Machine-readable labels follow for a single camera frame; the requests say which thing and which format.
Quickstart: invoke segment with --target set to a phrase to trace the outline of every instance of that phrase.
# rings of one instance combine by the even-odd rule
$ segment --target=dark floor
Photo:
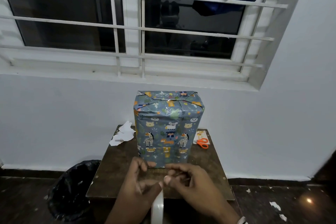
[[[54,182],[55,179],[0,177],[0,223],[59,223],[49,214],[45,201]],[[233,185],[232,189],[249,224],[336,223],[336,204],[324,187]],[[281,211],[270,202],[276,202]]]

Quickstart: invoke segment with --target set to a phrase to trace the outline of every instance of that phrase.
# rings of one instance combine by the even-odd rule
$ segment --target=tape roll
[[[151,224],[162,224],[163,223],[163,190],[156,197],[152,205],[151,211]]]

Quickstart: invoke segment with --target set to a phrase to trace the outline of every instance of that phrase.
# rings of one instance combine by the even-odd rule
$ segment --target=window
[[[279,0],[4,1],[0,47],[11,65],[58,61],[60,66],[108,67],[118,76],[240,82],[248,80],[252,68],[264,66],[256,62],[262,43],[278,40],[266,31],[272,18],[288,10]],[[201,16],[195,9],[200,1],[227,2],[238,9]]]

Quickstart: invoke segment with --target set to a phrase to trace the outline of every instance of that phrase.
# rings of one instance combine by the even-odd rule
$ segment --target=trash bin
[[[85,195],[99,164],[100,160],[80,162],[56,181],[47,199],[48,209],[55,219],[69,222],[88,215],[90,202]]]

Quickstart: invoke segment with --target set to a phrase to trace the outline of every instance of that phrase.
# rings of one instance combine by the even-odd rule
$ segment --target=paper scrap
[[[279,216],[283,221],[287,222],[287,217],[285,215],[279,214]]]
[[[278,209],[279,211],[281,211],[280,206],[276,203],[276,202],[270,202],[269,203],[271,206],[273,206],[274,208]]]
[[[119,128],[116,135],[110,141],[111,146],[117,146],[122,142],[129,141],[134,138],[134,130],[131,128],[132,122],[126,121],[124,125]]]
[[[207,132],[205,130],[199,130],[199,131],[197,131],[197,133],[196,133],[196,135],[194,137],[194,141],[192,143],[193,144],[197,144],[197,140],[200,140],[202,138],[208,139]]]

